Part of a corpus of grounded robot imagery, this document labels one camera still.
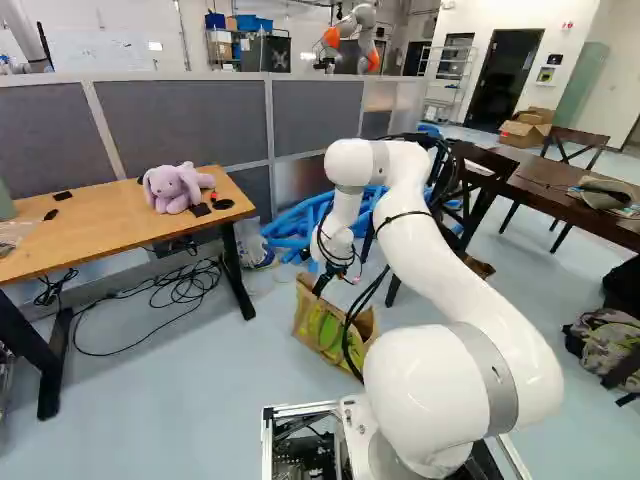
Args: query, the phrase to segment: door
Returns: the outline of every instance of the door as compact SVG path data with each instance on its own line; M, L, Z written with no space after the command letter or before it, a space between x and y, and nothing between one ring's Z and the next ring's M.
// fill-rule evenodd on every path
M494 30L465 127L497 133L511 118L544 30Z
M585 42L573 67L569 83L553 116L553 124L572 128L580 117L584 105L596 85L604 63L609 56L609 47L604 43Z
M422 58L422 47L430 47L431 42L409 42L407 46L407 56L404 60L402 75L415 77L424 75L429 60L429 50L425 50L425 57Z

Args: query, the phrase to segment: whiteboard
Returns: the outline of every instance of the whiteboard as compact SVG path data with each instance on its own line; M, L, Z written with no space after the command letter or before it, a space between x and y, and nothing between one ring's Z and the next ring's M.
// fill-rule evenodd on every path
M154 70L146 40L134 32L53 30L47 40L56 72Z

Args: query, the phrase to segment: purple plush bunny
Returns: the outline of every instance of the purple plush bunny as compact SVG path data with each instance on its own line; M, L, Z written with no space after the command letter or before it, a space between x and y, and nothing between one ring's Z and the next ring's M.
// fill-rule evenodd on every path
M213 188L213 175L198 173L193 162L179 167L160 165L147 170L143 181L147 202L158 213L180 213L202 202L201 188Z

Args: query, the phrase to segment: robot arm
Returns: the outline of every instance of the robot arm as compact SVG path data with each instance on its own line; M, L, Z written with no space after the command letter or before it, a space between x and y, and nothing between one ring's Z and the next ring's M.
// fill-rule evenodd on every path
M402 282L450 323L382 335L365 358L365 389L380 430L404 463L442 478L464 463L471 442L556 410L563 377L540 333L442 238L423 198L430 166L428 153L411 142L332 144L325 169L337 187L323 231L335 235L327 232L323 244L336 256L350 251L352 236L342 232L355 220L362 188L389 186L373 211L379 245ZM311 247L321 260L317 245Z
M373 28L376 25L376 10L370 3L357 5L349 15L344 17L333 27L330 27L322 36L322 47L328 57L339 58L338 48L340 40L353 35L360 25L358 45L360 47L360 59L358 61L358 73L375 71L380 66L380 56L373 41Z

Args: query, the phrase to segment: white wall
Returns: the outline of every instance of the white wall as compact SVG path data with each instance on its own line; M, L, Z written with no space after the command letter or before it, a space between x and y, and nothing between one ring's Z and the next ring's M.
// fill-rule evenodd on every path
M599 0L456 0L453 9L441 9L433 45L444 45L448 33L475 33L473 46L477 48L477 57L457 121L464 121L494 29L545 29L516 108L530 105L555 108L578 59L598 5ZM570 31L563 31L562 23L569 20L575 26ZM540 66L550 53L564 55L562 67L555 74L556 86L536 85Z
M52 42L59 37L69 43L77 33L86 38L91 32L122 32L124 38L140 38L142 43L157 41L162 52L145 52L158 61L159 70L184 70L184 55L180 38L180 23L172 0L18 0L34 25L43 23ZM378 9L380 26L388 29L394 23L394 3L385 0ZM234 13L255 13L274 20L276 28L289 30L292 37L292 72L313 72L312 61L300 59L301 52L311 52L322 37L331 20L331 9L313 7L287 0L216 0L216 9L227 16ZM344 2L345 15L356 1ZM207 50L204 39L204 15L213 8L212 0L180 0L185 38L191 69L208 71ZM3 43L0 37L0 48Z
M35 28L42 22L47 38L62 41L104 31L134 36L142 43L161 42L162 52L146 52L158 61L159 70L184 70L179 21L171 0L19 0Z
M440 0L412 0L409 10L407 43L431 40L435 30Z
M575 128L609 135L609 146L615 148L622 146L640 113L639 21L640 1L614 0L603 5L589 35L611 51Z

